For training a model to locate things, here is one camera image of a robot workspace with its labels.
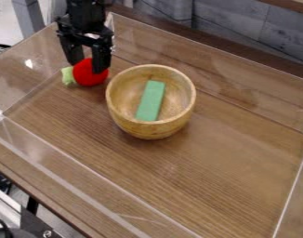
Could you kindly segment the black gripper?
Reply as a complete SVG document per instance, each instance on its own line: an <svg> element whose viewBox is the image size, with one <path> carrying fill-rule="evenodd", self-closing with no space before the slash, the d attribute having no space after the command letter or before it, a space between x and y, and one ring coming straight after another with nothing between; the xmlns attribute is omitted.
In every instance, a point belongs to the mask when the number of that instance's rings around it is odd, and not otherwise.
<svg viewBox="0 0 303 238"><path fill-rule="evenodd" d="M111 67L114 31L106 25L107 17L66 15L56 19L63 53L71 65L84 59L83 46L92 48L94 73Z"/></svg>

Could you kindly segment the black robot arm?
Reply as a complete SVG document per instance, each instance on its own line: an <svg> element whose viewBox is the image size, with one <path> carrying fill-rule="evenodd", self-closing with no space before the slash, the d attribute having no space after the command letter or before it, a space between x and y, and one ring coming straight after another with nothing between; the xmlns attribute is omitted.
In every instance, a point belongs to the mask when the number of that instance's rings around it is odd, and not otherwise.
<svg viewBox="0 0 303 238"><path fill-rule="evenodd" d="M92 50L92 72L111 67L114 31L106 26L104 0L66 0L67 15L58 17L58 36L71 65L84 59L83 47Z"/></svg>

